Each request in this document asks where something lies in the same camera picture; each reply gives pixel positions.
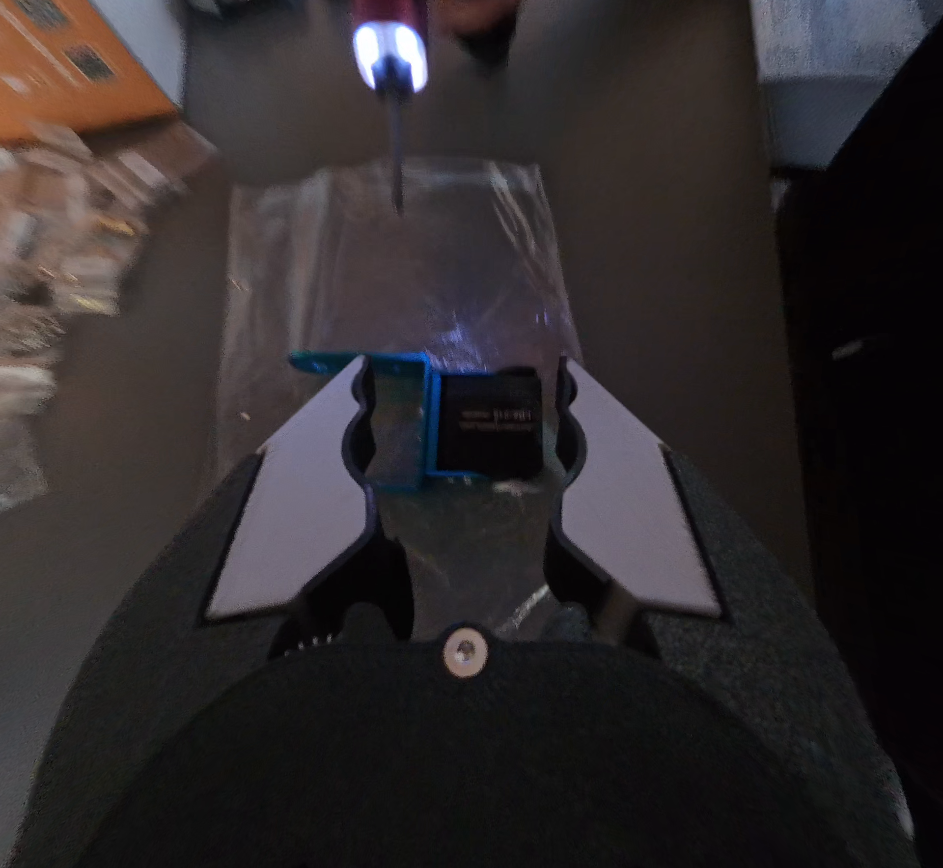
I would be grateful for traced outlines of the black servo motor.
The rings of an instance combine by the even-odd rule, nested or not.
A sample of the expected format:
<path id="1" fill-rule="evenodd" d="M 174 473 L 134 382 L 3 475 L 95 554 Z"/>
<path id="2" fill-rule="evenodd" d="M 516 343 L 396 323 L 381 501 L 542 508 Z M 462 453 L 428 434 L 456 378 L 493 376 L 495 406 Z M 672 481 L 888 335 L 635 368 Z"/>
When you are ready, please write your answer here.
<path id="1" fill-rule="evenodd" d="M 435 372 L 426 474 L 530 481 L 544 468 L 543 392 L 534 367 Z"/>

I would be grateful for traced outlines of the blue metal bracket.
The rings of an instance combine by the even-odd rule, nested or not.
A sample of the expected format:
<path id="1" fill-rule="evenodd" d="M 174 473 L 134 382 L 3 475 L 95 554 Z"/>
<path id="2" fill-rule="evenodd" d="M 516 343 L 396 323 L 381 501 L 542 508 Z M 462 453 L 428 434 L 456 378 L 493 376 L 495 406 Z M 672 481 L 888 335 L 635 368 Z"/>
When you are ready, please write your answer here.
<path id="1" fill-rule="evenodd" d="M 367 480 L 381 492 L 416 492 L 428 477 L 437 371 L 423 352 L 372 353 L 375 452 Z"/>

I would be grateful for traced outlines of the orange cardboard box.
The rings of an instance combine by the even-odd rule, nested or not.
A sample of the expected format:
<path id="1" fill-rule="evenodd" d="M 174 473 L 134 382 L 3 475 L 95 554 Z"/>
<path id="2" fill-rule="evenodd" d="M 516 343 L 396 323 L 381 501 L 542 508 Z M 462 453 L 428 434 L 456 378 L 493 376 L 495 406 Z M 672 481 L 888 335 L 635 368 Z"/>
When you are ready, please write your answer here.
<path id="1" fill-rule="evenodd" d="M 2 143 L 177 114 L 186 50 L 178 0 L 1 0 Z"/>

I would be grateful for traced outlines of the pile of small plastic bags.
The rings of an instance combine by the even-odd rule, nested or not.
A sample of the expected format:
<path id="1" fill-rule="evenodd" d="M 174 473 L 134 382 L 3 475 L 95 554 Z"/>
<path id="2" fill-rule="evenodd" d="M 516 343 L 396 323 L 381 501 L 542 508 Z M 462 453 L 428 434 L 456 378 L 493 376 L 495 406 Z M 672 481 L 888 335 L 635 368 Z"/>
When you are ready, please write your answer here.
<path id="1" fill-rule="evenodd" d="M 181 120 L 105 154 L 61 125 L 28 131 L 2 148 L 2 512 L 47 492 L 31 420 L 55 396 L 70 321 L 120 313 L 151 215 L 217 154 Z"/>

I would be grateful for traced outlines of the clear plastic bag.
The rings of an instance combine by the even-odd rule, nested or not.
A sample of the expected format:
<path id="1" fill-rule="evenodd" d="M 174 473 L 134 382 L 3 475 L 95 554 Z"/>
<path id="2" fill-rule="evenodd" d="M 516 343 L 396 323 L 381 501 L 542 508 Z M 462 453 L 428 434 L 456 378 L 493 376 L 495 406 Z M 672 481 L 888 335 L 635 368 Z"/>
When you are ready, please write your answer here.
<path id="1" fill-rule="evenodd" d="M 376 369 L 368 479 L 385 532 L 405 548 L 416 638 L 460 620 L 536 638 L 557 608 L 543 572 L 562 480 L 557 369 L 562 356 L 583 358 L 540 170 L 412 158 L 401 214 L 389 174 L 374 162 L 233 190 L 214 480 L 330 379 L 292 368 L 295 352 L 422 353 L 446 374 L 533 367 L 545 462 L 535 478 L 418 481 L 418 371 Z"/>

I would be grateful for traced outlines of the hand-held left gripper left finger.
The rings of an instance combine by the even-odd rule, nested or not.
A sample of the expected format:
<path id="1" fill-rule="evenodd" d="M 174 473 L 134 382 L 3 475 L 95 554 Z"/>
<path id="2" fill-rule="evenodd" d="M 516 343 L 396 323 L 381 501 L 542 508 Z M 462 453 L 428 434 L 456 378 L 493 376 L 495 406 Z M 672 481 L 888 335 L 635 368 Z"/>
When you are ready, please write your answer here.
<path id="1" fill-rule="evenodd" d="M 266 440 L 216 584 L 210 623 L 288 613 L 385 543 L 371 460 L 371 359 L 355 356 Z"/>

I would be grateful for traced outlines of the grey desk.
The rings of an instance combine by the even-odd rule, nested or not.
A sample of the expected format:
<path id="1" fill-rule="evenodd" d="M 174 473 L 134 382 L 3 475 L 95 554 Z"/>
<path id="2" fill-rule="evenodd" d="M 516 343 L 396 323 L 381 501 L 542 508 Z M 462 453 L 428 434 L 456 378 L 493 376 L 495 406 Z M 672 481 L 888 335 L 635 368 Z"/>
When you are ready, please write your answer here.
<path id="1" fill-rule="evenodd" d="M 196 504 L 213 422 L 229 182 L 385 150 L 338 4 L 193 22 L 186 108 L 220 159 L 159 216 L 118 317 L 68 332 L 2 514 L 2 677 L 81 659 Z M 686 454 L 814 594 L 748 0 L 526 0 L 507 69 L 436 46 L 411 155 L 538 164 L 590 372 Z"/>

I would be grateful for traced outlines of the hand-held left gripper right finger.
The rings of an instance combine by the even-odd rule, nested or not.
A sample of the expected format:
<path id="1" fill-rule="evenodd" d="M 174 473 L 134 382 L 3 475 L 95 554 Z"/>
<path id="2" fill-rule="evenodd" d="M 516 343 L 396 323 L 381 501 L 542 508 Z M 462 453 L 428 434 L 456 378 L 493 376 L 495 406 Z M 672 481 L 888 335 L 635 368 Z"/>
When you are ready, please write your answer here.
<path id="1" fill-rule="evenodd" d="M 722 622 L 723 595 L 664 443 L 566 356 L 555 410 L 547 587 L 560 610 L 548 632 L 644 644 L 651 616 Z"/>

